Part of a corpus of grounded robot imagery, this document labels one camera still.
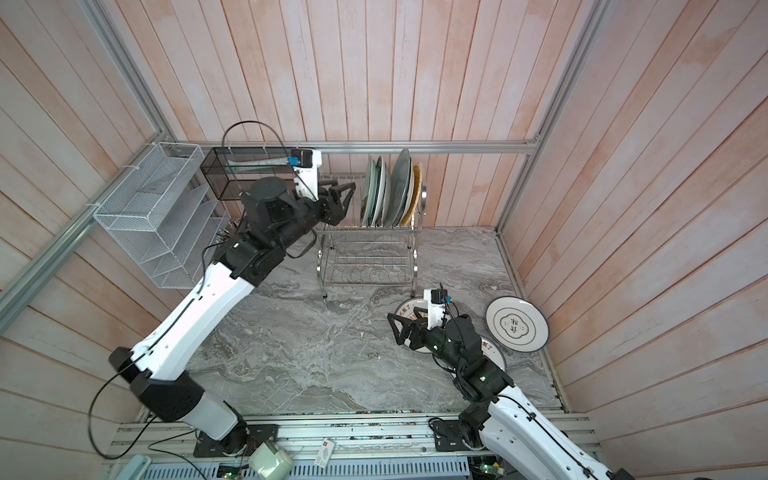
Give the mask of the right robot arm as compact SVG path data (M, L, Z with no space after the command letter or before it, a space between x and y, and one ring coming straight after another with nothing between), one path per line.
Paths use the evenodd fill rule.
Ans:
M482 445L527 479L630 479L611 470L572 442L531 404L506 371L482 352L468 315L444 314L430 329L417 318L387 315L396 343L425 347L455 374L454 385L470 405L459 415Z

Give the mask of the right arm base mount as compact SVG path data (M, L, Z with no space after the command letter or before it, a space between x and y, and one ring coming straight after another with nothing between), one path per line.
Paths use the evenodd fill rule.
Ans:
M475 430L463 420L445 420L440 417L432 417L428 420L428 426L434 434L437 451L475 451L482 449Z

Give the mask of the pale green flower plate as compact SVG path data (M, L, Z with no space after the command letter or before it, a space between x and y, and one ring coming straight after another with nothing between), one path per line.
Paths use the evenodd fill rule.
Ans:
M377 162L370 157L366 171L366 183L362 194L360 225L369 227L372 222L372 216L377 198L378 185L378 167Z

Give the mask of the cream floral plate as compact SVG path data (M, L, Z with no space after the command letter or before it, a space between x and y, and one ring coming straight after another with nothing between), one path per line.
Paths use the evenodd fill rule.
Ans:
M414 189L415 189L415 174L412 171L411 175L410 175L409 187L408 187L408 190L407 190L404 211L403 211L403 214L401 215L400 222L399 222L400 226L405 226L407 224L407 222L408 222L407 217L408 217L408 212L410 210L410 205L411 205L411 202L412 202L412 198L413 198L413 195L414 195Z

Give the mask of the green rimmed white plate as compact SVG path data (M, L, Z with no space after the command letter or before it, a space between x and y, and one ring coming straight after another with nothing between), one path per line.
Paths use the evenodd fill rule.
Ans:
M375 202L373 205L373 213L370 219L370 226L377 227L382 224L382 218L384 215L385 195L387 189L388 170L387 165L383 161L382 157L379 157L376 163L378 180Z

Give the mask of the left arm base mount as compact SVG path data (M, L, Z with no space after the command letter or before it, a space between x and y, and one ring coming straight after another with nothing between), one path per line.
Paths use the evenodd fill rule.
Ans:
M277 424L239 423L221 440L215 440L204 432L197 435L194 458L249 456L266 441L277 438Z

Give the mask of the steel dish rack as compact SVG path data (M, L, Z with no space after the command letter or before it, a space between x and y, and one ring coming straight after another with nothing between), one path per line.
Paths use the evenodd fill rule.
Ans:
M318 228L316 275L322 296L327 297L334 287L360 286L400 287L411 297L418 296L419 243L427 203L424 181L409 225L363 227L359 214L366 176L325 174L321 179L356 184L344 221Z

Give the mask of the yellow woven round tray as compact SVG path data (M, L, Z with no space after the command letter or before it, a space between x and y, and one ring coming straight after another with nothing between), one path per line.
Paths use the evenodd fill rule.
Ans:
M417 208L418 197L420 195L421 184L422 184L421 165L419 163L414 163L412 165L412 171L415 174L415 189L414 189L414 195L413 195L413 198L412 198L412 202L411 202L411 205L410 205L410 210L408 212L408 217L407 217L408 222L407 222L406 225L409 225L411 223L411 220L414 217L414 214L415 214L415 211L416 211L416 208Z

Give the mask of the white black-rimmed plate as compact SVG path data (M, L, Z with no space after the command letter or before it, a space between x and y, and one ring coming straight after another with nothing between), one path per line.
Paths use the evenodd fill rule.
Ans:
M503 346L523 353L537 352L549 341L549 324L533 304L514 296L493 300L486 308L486 324Z

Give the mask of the orange sunburst plate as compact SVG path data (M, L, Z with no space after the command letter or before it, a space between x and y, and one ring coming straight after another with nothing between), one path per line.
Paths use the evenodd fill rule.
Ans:
M484 356L502 371L507 370L507 361L501 347L491 338L481 336L481 350Z
M417 299L417 298L411 298L402 304L400 304L397 309L395 310L395 314L411 318L411 314L414 307L426 307L426 301L424 299ZM444 324L450 319L454 317L454 313L457 313L457 310L455 310L451 303L448 305L448 319L444 322Z

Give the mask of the pale green glass plate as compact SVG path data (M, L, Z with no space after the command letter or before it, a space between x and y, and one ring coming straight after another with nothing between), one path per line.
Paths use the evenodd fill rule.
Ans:
M398 155L391 180L388 209L384 217L385 227L395 227L399 224L404 212L411 183L412 159L410 151L403 149Z

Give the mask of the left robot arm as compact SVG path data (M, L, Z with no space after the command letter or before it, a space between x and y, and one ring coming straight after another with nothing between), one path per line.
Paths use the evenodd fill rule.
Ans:
M243 417L193 380L186 366L228 312L283 262L290 246L318 224L336 226L346 217L355 189L353 183L323 181L315 196L301 197L286 180L267 177L242 194L244 215L226 240L209 249L212 262L202 279L144 340L109 357L157 418L189 425L227 456L245 451Z

